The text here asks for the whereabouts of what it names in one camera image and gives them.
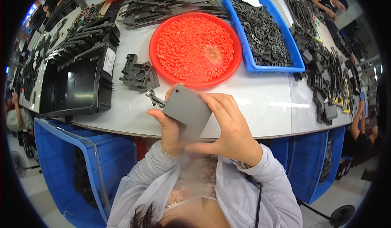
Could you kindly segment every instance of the white paper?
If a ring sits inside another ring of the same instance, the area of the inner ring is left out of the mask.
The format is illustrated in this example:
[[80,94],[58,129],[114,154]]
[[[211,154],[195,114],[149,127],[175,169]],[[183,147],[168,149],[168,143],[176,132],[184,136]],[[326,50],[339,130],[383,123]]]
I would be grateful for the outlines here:
[[115,52],[110,47],[108,47],[106,51],[106,56],[104,58],[103,71],[109,73],[110,76],[113,76],[114,60]]
[[353,73],[351,72],[350,69],[348,70],[348,76],[349,76],[349,79],[351,79],[353,77]]
[[242,1],[247,2],[250,5],[255,6],[255,7],[263,6],[262,4],[259,3],[259,0],[242,0]]

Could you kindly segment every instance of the tiled floor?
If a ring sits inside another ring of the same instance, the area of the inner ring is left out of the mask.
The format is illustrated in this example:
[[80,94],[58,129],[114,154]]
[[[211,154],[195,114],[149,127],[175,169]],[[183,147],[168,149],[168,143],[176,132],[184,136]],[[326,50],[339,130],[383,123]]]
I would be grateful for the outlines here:
[[[27,158],[23,148],[19,146],[17,138],[14,138],[12,135],[7,137],[10,150],[19,152],[25,159],[27,166],[37,165],[34,159]],[[378,161],[379,158],[375,157],[350,169],[346,176],[342,177],[340,181],[335,181],[330,189],[310,206],[327,216],[330,216],[335,209],[344,205],[353,205],[357,210],[371,185],[371,182],[361,180],[362,173],[365,168],[376,169]],[[37,169],[35,172],[27,173],[26,177],[20,178],[26,195],[37,210],[37,213],[49,228],[74,227],[58,211],[48,191],[45,179],[38,171]],[[316,215],[306,207],[301,206],[301,211],[303,214],[303,228],[331,227],[325,218]]]

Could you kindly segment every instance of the bracelet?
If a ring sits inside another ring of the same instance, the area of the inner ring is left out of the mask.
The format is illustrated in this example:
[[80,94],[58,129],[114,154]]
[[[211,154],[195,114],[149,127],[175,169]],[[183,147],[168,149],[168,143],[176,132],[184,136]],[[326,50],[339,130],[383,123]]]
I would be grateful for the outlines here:
[[159,140],[159,148],[160,148],[160,151],[161,151],[164,155],[166,155],[167,157],[169,157],[169,158],[171,158],[171,159],[177,159],[177,158],[179,157],[179,155],[178,155],[178,156],[172,156],[172,155],[170,155],[168,152],[166,152],[166,151],[163,149],[163,147],[161,146],[161,140]]

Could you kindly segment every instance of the white jacket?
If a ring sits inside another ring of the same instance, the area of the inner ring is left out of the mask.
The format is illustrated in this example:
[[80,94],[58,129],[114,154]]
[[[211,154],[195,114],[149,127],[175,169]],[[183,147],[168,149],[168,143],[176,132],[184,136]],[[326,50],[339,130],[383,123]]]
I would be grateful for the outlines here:
[[[216,170],[216,197],[231,228],[254,227],[259,190],[243,173],[262,183],[259,227],[301,228],[299,205],[283,166],[263,144],[261,161],[247,169],[239,161],[219,156]],[[107,223],[108,228],[130,228],[134,210],[154,202],[156,221],[164,212],[178,179],[180,161],[168,158],[155,143],[145,158],[121,179]]]

